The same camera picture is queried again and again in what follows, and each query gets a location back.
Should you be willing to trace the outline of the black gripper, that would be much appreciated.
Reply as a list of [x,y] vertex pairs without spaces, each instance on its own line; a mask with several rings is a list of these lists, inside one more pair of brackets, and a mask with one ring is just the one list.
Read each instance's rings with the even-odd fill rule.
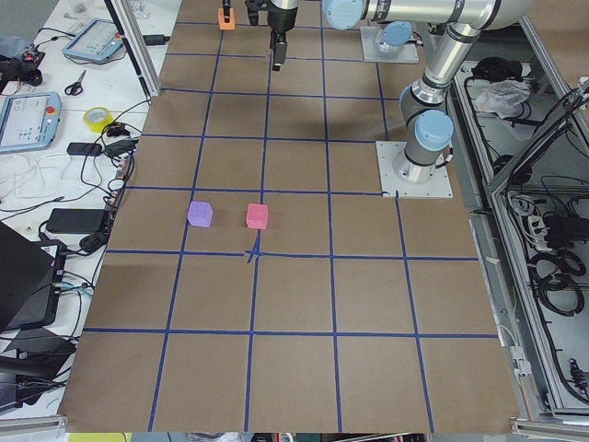
[[[268,24],[272,28],[271,68],[273,72],[279,72],[285,63],[288,45],[286,34],[278,31],[289,31],[295,26],[298,0],[270,0],[269,9],[266,0],[246,0],[245,6],[250,26],[258,26],[260,11],[268,10]],[[230,0],[222,1],[222,14],[224,21],[231,20]]]

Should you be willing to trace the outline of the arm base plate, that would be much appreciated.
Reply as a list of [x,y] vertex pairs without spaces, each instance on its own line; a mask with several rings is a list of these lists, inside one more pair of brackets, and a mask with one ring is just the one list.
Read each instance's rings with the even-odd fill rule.
[[406,142],[377,141],[381,193],[384,198],[451,199],[453,191],[442,153],[431,166],[417,166],[405,156]]
[[361,27],[364,61],[367,63],[417,64],[419,55],[414,43],[390,46],[384,42],[379,27]]

